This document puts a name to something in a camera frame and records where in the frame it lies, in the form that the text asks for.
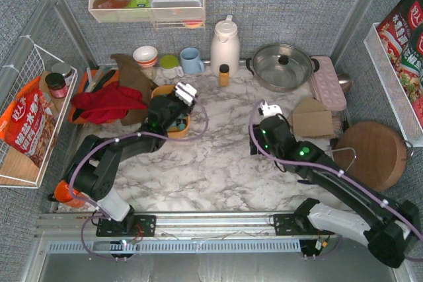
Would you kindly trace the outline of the orange plastic storage basket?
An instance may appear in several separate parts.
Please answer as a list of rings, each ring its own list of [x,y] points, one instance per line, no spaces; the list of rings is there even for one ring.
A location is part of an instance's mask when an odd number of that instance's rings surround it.
[[[174,85],[163,85],[155,88],[151,93],[151,98],[160,95],[170,94],[173,91]],[[168,136],[172,139],[182,139],[188,133],[190,127],[190,116],[179,115],[174,123],[168,128]]]

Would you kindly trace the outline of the brown cloth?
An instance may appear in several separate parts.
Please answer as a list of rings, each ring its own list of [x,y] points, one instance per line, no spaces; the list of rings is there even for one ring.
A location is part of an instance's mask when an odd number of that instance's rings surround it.
[[[141,72],[140,66],[127,54],[114,53],[110,56],[120,71],[119,84],[123,87],[132,88],[142,94],[142,102],[149,107],[151,93],[158,86]],[[126,117],[120,122],[123,126],[143,123],[147,117],[147,109],[129,110]]]

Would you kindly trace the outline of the red cloth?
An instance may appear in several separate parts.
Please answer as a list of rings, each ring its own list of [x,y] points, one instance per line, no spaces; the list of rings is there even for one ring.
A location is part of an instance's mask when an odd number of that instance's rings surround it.
[[[70,120],[102,124],[124,119],[130,110],[146,110],[140,91],[121,86],[117,81],[102,87],[96,92],[76,94],[71,105],[75,111]]]

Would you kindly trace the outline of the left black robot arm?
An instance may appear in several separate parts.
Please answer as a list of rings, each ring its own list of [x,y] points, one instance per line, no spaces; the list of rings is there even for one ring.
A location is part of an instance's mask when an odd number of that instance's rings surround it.
[[[102,214],[97,225],[105,225],[113,233],[129,234],[139,224],[133,207],[114,189],[118,167],[122,161],[141,154],[158,151],[171,138],[167,132],[180,115],[191,113],[198,101],[194,89],[175,87],[167,95],[152,99],[147,119],[133,133],[113,138],[88,135],[65,169],[63,180],[73,190],[83,193],[81,198]]]

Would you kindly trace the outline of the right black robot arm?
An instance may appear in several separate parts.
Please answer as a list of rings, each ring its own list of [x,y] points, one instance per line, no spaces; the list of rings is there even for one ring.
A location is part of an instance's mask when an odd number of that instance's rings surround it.
[[[398,268],[407,253],[422,239],[420,211],[412,202],[402,203],[370,189],[348,175],[318,146],[298,141],[281,114],[249,122],[251,143],[256,150],[291,173],[318,185],[352,209],[330,211],[312,202],[306,218],[319,230],[335,232],[367,247],[381,263]]]

